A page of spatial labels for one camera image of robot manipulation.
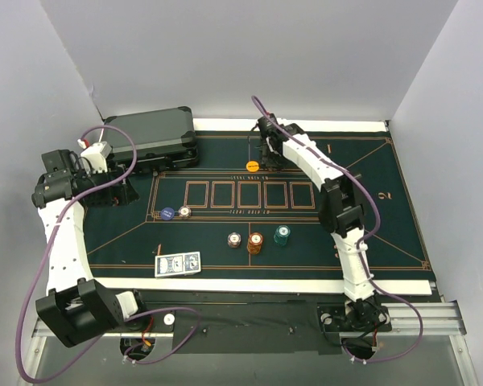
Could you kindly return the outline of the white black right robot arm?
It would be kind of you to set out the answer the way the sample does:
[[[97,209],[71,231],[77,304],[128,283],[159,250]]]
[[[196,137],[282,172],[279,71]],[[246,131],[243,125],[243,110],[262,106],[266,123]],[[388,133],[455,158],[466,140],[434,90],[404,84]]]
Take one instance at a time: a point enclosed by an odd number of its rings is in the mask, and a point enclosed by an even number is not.
[[[390,317],[380,304],[366,258],[364,196],[358,178],[334,163],[296,124],[280,125],[275,116],[260,117],[261,164],[280,169],[297,166],[320,193],[318,218],[332,237],[341,263],[345,308],[341,321],[355,331],[385,326]]]

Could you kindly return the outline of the white blue chip stack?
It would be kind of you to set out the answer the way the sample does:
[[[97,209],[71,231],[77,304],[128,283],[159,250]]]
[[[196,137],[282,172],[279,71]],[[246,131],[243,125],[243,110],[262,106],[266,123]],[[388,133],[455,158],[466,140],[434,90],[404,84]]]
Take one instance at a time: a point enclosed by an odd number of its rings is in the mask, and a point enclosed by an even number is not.
[[[242,242],[242,237],[237,232],[232,232],[228,235],[227,243],[230,248],[238,248]]]

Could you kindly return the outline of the green blue chip stack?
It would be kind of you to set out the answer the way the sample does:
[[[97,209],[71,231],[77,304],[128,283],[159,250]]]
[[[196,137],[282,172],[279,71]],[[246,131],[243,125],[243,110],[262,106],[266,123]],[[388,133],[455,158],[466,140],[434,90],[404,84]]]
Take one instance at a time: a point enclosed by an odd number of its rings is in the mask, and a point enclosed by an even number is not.
[[[289,229],[288,226],[286,225],[279,225],[275,229],[275,234],[274,234],[274,242],[279,245],[279,246],[286,246],[288,242],[288,238],[291,234],[291,230]]]

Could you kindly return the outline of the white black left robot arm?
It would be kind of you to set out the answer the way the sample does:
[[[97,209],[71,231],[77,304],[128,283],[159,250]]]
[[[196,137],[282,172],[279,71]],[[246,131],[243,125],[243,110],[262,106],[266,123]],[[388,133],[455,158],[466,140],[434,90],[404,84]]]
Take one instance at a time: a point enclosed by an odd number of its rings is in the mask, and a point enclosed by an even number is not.
[[[125,168],[113,162],[110,153],[107,142],[98,142],[81,154],[43,154],[46,172],[31,197],[48,246],[46,294],[36,301],[36,312],[66,347],[124,325],[140,331],[150,319],[136,289],[117,294],[96,280],[89,267],[85,210],[123,206],[139,197],[124,177]]]

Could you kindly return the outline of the orange red chip stack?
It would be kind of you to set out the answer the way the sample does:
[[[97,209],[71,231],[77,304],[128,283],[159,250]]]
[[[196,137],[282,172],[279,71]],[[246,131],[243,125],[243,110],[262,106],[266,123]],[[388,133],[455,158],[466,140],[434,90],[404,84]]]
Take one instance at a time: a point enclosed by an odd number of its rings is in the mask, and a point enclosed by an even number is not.
[[[259,232],[250,233],[248,241],[247,241],[247,251],[251,255],[257,255],[261,252],[263,244],[263,237],[262,234]]]

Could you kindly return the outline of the white blue poker chip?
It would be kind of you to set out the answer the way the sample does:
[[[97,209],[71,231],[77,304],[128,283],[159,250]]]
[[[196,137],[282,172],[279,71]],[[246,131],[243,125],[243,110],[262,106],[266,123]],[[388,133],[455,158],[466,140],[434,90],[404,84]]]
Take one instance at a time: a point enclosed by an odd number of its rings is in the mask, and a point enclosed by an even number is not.
[[[178,213],[181,219],[188,219],[192,215],[192,210],[188,206],[182,206],[178,210]]]

